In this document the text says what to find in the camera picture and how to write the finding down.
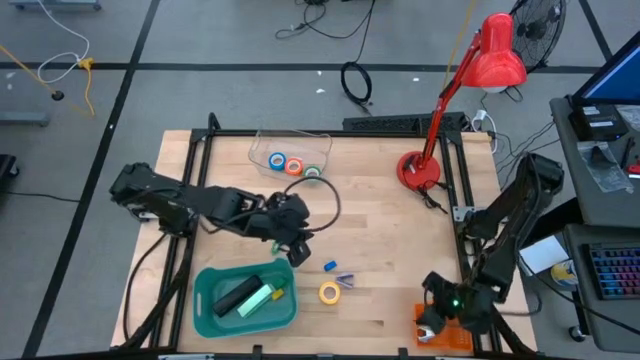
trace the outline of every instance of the blue block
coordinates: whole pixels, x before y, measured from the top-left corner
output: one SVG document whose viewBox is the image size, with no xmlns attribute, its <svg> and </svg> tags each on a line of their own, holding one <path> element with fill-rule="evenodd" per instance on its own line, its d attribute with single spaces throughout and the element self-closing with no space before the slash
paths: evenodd
<svg viewBox="0 0 640 360">
<path fill-rule="evenodd" d="M 336 266 L 338 266 L 338 264 L 336 264 L 335 261 L 331 260 L 324 266 L 324 271 L 331 271 L 331 269 L 335 268 Z"/>
</svg>

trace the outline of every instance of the green plastic bin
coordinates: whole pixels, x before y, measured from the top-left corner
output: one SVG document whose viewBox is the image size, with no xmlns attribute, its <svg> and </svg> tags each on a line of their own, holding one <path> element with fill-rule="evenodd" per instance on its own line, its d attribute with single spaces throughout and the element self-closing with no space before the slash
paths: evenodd
<svg viewBox="0 0 640 360">
<path fill-rule="evenodd" d="M 238 314 L 238 307 L 219 317 L 213 312 L 216 300 L 227 294 L 251 275 L 258 275 L 265 284 L 284 278 L 284 295 L 269 300 L 247 318 Z M 198 274 L 193 287 L 193 324 L 200 336 L 221 338 L 288 326 L 298 313 L 295 279 L 289 262 L 278 258 L 271 263 L 230 269 L 206 268 Z"/>
</svg>

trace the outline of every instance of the orange tape roll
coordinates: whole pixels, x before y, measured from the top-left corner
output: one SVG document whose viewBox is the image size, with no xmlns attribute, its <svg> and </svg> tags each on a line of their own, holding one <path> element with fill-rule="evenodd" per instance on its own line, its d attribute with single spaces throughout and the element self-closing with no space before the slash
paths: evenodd
<svg viewBox="0 0 640 360">
<path fill-rule="evenodd" d="M 284 166 L 284 172 L 289 175 L 299 176 L 302 174 L 302 160 L 298 158 L 290 158 Z"/>
</svg>

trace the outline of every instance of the yellow tape roll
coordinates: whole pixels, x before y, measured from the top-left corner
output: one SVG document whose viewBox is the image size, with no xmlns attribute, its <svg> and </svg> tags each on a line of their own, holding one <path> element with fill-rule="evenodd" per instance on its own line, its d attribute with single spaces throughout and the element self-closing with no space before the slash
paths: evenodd
<svg viewBox="0 0 640 360">
<path fill-rule="evenodd" d="M 333 289 L 333 291 L 335 292 L 335 295 L 330 299 L 325 295 L 325 291 L 327 289 Z M 318 296 L 320 297 L 320 301 L 322 301 L 323 303 L 327 305 L 333 305 L 340 299 L 340 288 L 333 281 L 327 281 L 326 283 L 322 284 L 322 286 L 320 286 L 320 290 L 318 290 Z"/>
</svg>

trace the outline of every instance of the keyboard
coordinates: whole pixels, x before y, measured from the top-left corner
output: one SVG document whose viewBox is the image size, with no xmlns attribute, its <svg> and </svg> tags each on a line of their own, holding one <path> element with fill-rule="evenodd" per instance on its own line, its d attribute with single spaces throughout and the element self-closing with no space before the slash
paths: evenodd
<svg viewBox="0 0 640 360">
<path fill-rule="evenodd" d="M 585 246 L 601 300 L 640 298 L 640 242 Z"/>
</svg>

